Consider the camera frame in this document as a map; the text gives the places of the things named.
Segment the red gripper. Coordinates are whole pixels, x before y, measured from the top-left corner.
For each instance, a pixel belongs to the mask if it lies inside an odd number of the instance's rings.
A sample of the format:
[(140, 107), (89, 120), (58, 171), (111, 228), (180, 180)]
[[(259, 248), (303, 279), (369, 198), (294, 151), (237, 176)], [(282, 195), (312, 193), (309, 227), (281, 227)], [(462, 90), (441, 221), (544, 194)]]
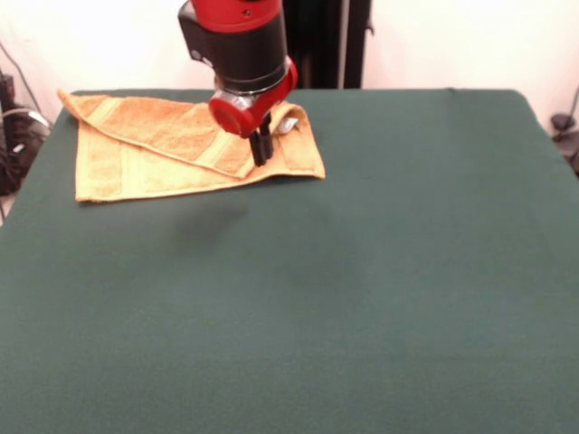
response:
[(209, 110), (218, 126), (227, 133), (249, 138), (253, 162), (264, 165), (271, 159), (271, 111), (295, 89), (298, 71), (291, 58), (285, 59), (284, 77), (272, 87), (250, 93), (233, 92), (218, 85), (209, 99)]

